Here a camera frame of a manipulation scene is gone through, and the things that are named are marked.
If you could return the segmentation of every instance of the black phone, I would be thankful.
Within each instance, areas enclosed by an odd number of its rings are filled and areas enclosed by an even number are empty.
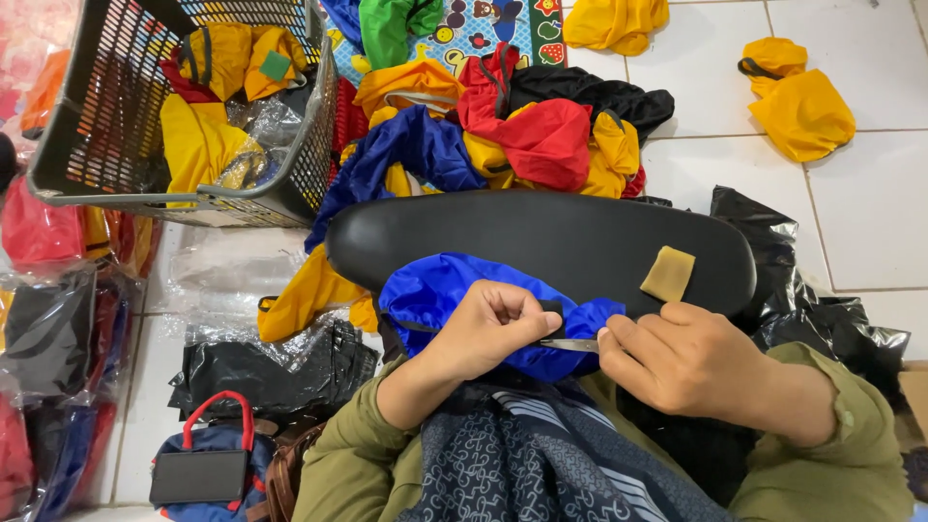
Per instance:
[[[162,453],[155,459],[148,501],[154,505],[232,502],[245,493],[248,452]]]

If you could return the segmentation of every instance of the children's play mat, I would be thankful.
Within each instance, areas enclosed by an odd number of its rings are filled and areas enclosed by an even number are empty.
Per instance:
[[[357,85],[370,71],[367,59],[329,17],[326,24],[339,74]],[[497,42],[517,46],[524,65],[563,67],[561,0],[445,0],[445,15],[435,32],[410,35],[409,59],[437,59],[458,76],[468,57],[493,52]]]

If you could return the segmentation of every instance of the olive green shirt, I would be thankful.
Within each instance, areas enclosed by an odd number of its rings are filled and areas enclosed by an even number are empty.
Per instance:
[[[742,520],[894,522],[912,515],[893,413],[872,385],[840,364],[799,344],[777,346],[773,359],[819,368],[838,391],[838,428],[829,442],[798,449],[766,434],[748,456],[748,476],[728,510]],[[387,424],[377,408],[377,387],[400,358],[364,384],[329,420],[305,455],[294,522],[393,522],[422,493],[418,430]],[[616,384],[602,372],[579,379],[616,430],[679,475],[667,453],[615,408]]]

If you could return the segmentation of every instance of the navy blue bag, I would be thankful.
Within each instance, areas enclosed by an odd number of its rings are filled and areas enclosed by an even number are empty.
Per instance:
[[[220,425],[191,429],[210,404],[232,398],[241,404],[242,427]],[[161,514],[174,522],[257,522],[268,518],[267,493],[264,479],[267,466],[276,447],[270,437],[255,435],[251,406],[241,394],[223,391],[212,396],[193,412],[184,424],[184,432],[168,438],[158,454],[196,451],[245,450],[248,467],[244,495],[233,502],[171,503],[161,508]]]

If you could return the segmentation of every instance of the olive green sleeve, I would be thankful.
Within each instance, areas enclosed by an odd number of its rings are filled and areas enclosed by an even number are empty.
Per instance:
[[[893,431],[893,413],[875,387],[800,343],[773,359],[818,368],[838,392],[838,428],[825,444],[797,449],[764,435],[748,457],[748,476],[729,511],[742,520],[803,522],[909,520],[913,503]]]
[[[387,364],[380,376],[362,385],[306,451],[294,522],[380,518],[393,488],[391,467],[414,434],[383,420],[377,388],[405,360]]]

